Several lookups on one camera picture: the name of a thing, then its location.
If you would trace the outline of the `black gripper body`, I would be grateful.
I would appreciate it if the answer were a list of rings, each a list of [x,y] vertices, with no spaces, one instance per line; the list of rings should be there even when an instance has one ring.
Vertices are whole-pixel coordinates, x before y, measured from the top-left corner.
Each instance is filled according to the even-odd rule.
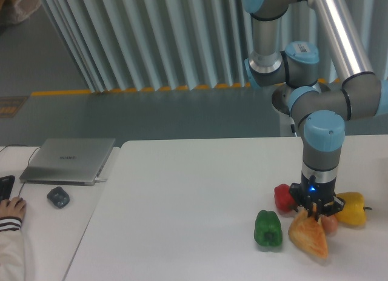
[[[321,199],[323,203],[328,203],[335,195],[336,179],[331,180],[330,182],[318,183],[315,181],[311,182],[310,179],[302,177],[301,183],[309,187],[310,197],[315,204],[319,199]]]

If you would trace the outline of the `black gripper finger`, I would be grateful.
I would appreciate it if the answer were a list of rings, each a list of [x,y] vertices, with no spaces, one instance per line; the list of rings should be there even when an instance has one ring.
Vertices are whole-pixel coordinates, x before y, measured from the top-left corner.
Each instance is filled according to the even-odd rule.
[[[343,210],[346,201],[341,198],[334,196],[333,199],[328,203],[323,203],[321,199],[319,199],[316,203],[316,212],[314,214],[314,219],[318,221],[321,216],[332,216],[336,213],[339,213]]]
[[[310,197],[309,187],[303,183],[293,183],[289,188],[289,193],[299,207],[307,211],[307,217],[313,214],[313,202]]]

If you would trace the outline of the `white sleeved forearm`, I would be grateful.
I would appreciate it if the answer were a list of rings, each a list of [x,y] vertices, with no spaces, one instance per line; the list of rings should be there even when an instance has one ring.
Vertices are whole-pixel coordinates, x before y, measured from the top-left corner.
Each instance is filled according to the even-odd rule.
[[[25,280],[22,220],[1,218],[1,280]]]

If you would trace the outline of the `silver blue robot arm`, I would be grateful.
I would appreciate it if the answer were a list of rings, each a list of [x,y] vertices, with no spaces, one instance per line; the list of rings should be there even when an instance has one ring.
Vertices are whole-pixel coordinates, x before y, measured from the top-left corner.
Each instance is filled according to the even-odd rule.
[[[329,43],[341,82],[337,91],[318,86],[318,49],[304,41],[278,45],[281,17],[291,4],[306,1]],[[245,60],[251,86],[284,83],[283,103],[303,141],[300,183],[290,186],[296,204],[310,216],[339,213],[345,201],[335,182],[345,138],[345,121],[387,113],[387,82],[372,70],[345,0],[242,0],[252,18],[253,51]]]

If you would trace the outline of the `person's hand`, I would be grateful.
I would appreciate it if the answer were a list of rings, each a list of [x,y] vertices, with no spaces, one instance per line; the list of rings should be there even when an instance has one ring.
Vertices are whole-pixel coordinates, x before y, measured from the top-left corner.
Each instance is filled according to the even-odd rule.
[[[20,202],[17,205],[10,204],[10,201],[11,199],[5,199],[1,202],[1,220],[16,219],[22,222],[26,213],[26,201],[24,200],[23,202]]]

